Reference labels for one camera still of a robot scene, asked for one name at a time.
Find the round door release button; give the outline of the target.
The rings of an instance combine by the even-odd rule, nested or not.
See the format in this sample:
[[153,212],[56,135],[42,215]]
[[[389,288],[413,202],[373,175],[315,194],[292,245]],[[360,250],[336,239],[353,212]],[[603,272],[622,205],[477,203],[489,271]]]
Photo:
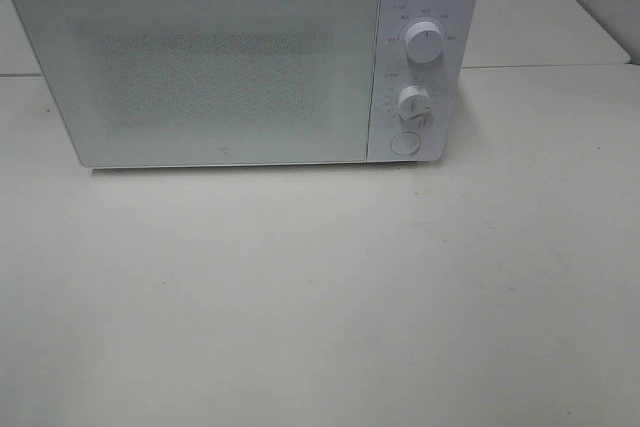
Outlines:
[[392,138],[390,146],[396,155],[410,156],[419,151],[421,139],[414,132],[401,132]]

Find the white timer knob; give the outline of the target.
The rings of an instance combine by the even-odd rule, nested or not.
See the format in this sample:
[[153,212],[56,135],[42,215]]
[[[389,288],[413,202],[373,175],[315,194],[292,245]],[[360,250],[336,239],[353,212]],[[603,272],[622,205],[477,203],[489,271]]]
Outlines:
[[433,101],[425,87],[408,86],[398,94],[397,112],[401,121],[424,120],[433,113]]

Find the white microwave door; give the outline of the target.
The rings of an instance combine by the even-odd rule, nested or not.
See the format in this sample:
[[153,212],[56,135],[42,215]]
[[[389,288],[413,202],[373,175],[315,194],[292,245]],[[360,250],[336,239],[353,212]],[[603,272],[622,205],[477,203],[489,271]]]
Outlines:
[[361,162],[379,0],[12,0],[82,165]]

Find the upper white control knob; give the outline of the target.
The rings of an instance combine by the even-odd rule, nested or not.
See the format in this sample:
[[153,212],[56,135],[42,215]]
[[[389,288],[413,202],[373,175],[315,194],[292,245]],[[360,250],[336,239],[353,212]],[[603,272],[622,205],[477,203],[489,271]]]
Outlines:
[[409,60],[428,64],[443,52],[444,29],[435,19],[422,19],[406,29],[403,41]]

